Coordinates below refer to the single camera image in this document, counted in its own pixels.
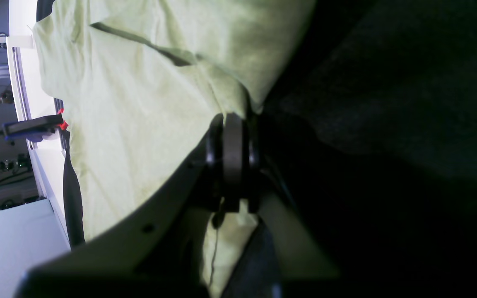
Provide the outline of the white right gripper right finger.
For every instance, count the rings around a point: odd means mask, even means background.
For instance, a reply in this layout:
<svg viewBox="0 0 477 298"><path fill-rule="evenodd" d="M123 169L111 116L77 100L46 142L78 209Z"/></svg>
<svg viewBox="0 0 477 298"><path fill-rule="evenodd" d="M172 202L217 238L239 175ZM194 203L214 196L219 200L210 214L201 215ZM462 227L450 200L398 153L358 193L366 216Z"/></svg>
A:
<svg viewBox="0 0 477 298"><path fill-rule="evenodd" d="M279 278L273 298L333 298L337 277L333 262L301 217L276 164L263 153L259 119L244 123L243 182L248 209L270 233Z"/></svg>

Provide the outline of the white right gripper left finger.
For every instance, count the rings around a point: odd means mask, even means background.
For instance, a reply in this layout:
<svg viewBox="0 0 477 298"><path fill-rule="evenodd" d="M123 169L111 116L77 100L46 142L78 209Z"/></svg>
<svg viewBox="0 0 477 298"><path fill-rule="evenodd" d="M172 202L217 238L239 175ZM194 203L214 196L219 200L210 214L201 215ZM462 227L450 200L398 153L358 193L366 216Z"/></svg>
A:
<svg viewBox="0 0 477 298"><path fill-rule="evenodd" d="M208 298L203 245L227 187L241 181L243 120L219 114L136 211L85 245L32 268L17 298Z"/></svg>

